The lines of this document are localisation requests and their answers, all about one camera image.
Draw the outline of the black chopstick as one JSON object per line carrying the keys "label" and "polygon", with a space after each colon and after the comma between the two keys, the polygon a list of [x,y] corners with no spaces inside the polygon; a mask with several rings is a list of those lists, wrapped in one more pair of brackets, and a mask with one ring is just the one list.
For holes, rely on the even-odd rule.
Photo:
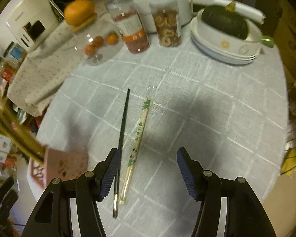
{"label": "black chopstick", "polygon": [[121,121],[119,143],[118,143],[118,150],[120,152],[120,160],[119,160],[119,167],[117,169],[117,172],[116,172],[116,175],[114,178],[114,200],[113,200],[113,218],[114,219],[116,219],[118,216],[118,199],[119,199],[119,189],[120,189],[121,159],[122,159],[122,149],[123,149],[126,121],[127,121],[129,96],[130,96],[130,88],[128,88],[128,90],[127,90],[127,96],[126,96],[125,105],[124,105],[124,109],[123,109],[123,116],[122,116],[122,121]]}

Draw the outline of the pink perforated utensil holder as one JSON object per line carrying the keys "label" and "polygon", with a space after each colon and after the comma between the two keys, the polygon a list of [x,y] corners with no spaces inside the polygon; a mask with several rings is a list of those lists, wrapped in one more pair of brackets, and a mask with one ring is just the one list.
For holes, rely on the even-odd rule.
{"label": "pink perforated utensil holder", "polygon": [[29,163],[30,179],[44,190],[54,179],[62,181],[77,179],[88,168],[88,154],[84,152],[66,152],[45,146],[43,164],[32,159]]}

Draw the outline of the disposable chopsticks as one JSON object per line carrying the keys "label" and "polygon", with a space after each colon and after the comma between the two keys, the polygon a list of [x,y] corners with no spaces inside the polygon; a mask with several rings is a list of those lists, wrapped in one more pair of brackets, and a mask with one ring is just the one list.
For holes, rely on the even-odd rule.
{"label": "disposable chopsticks", "polygon": [[140,149],[141,138],[144,133],[147,115],[149,114],[149,109],[152,104],[152,98],[153,98],[153,95],[155,94],[155,90],[156,90],[156,87],[154,85],[149,86],[147,88],[147,99],[143,103],[143,106],[141,109],[141,116],[137,124],[134,145],[130,153],[130,157],[129,157],[127,168],[126,168],[125,180],[123,182],[122,190],[120,193],[120,198],[119,198],[120,205],[125,204],[127,200],[127,193],[130,187],[132,175],[134,173],[134,168],[137,161],[138,152]]}

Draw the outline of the grey checked tablecloth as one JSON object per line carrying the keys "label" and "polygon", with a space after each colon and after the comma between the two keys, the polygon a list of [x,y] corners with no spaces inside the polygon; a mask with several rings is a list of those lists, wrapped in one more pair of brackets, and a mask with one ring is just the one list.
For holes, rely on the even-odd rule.
{"label": "grey checked tablecloth", "polygon": [[263,47],[246,66],[200,52],[183,30],[176,48],[122,48],[112,59],[79,65],[56,93],[37,138],[54,149],[85,151],[89,168],[118,144],[128,107],[122,170],[134,145],[141,108],[151,99],[125,205],[112,217],[113,195],[99,203],[108,236],[190,236],[199,204],[188,194],[176,162],[178,148],[225,179],[247,179],[260,200],[279,175],[288,120],[279,50]]}

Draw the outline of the floral cloth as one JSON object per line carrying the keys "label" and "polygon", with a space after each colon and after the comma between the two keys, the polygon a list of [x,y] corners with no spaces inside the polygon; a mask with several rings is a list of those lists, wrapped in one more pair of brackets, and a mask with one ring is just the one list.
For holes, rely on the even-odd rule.
{"label": "floral cloth", "polygon": [[61,23],[32,52],[28,53],[8,88],[8,98],[26,113],[43,114],[65,78],[83,60],[86,41],[83,31]]}

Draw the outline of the red label jar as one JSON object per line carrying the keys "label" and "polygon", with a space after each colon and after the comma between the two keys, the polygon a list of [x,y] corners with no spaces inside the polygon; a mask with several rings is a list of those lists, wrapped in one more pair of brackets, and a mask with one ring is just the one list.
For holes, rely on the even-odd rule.
{"label": "red label jar", "polygon": [[7,82],[12,82],[14,80],[16,71],[11,66],[1,66],[0,68],[0,77],[6,80]]}

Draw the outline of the stacked white plates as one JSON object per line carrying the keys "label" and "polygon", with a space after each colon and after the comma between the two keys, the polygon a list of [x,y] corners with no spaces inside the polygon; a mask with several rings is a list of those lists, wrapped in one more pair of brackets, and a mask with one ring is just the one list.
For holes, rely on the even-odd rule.
{"label": "stacked white plates", "polygon": [[262,39],[259,28],[250,20],[246,22],[249,34],[245,40],[220,32],[197,18],[190,22],[190,36],[192,42],[210,57],[231,65],[246,65],[259,56]]}

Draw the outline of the round glass jar wooden lid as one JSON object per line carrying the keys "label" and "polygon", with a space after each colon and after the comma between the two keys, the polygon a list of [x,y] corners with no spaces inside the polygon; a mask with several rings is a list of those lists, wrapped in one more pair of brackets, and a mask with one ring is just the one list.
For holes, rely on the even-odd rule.
{"label": "round glass jar wooden lid", "polygon": [[112,59],[123,47],[116,25],[96,13],[73,27],[71,33],[70,55],[94,66]]}

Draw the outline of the clear jar black lid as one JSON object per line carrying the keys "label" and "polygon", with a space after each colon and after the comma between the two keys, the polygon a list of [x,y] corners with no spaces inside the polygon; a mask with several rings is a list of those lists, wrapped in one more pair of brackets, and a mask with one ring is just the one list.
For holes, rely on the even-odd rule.
{"label": "clear jar black lid", "polygon": [[13,68],[18,69],[27,55],[26,50],[18,43],[11,42],[4,52],[5,61]]}

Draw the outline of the green kabocha squash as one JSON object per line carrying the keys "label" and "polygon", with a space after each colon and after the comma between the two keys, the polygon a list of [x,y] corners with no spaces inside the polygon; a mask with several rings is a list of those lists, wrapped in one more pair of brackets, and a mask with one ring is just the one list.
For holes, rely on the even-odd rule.
{"label": "green kabocha squash", "polygon": [[203,10],[201,20],[218,31],[245,40],[249,34],[249,27],[246,20],[236,13],[235,9],[235,1],[225,7],[211,5]]}

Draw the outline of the jar of dried fruit rings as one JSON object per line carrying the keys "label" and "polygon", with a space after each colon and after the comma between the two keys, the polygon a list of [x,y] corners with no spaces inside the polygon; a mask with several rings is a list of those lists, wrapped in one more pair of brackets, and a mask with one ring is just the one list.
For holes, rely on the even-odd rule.
{"label": "jar of dried fruit rings", "polygon": [[160,45],[179,46],[182,43],[182,34],[177,2],[150,3],[149,6]]}

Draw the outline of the jar with orange label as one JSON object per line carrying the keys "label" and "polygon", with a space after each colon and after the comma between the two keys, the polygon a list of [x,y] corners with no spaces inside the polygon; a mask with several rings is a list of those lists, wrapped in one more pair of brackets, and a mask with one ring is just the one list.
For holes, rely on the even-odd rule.
{"label": "jar with orange label", "polygon": [[150,46],[134,0],[111,0],[106,4],[113,22],[132,54],[142,53]]}

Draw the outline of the orange on jar lid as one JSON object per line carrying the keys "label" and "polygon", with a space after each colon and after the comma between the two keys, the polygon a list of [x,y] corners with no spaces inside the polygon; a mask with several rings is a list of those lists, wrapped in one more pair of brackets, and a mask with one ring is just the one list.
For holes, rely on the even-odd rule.
{"label": "orange on jar lid", "polygon": [[68,25],[77,27],[95,13],[95,4],[90,0],[74,0],[64,9],[64,18]]}

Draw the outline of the white air fryer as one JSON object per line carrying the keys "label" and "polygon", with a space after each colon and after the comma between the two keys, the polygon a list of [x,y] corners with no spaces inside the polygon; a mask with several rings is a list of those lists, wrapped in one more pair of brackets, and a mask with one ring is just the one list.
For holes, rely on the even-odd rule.
{"label": "white air fryer", "polygon": [[18,44],[31,52],[58,26],[61,16],[50,0],[23,0],[10,14],[7,27]]}

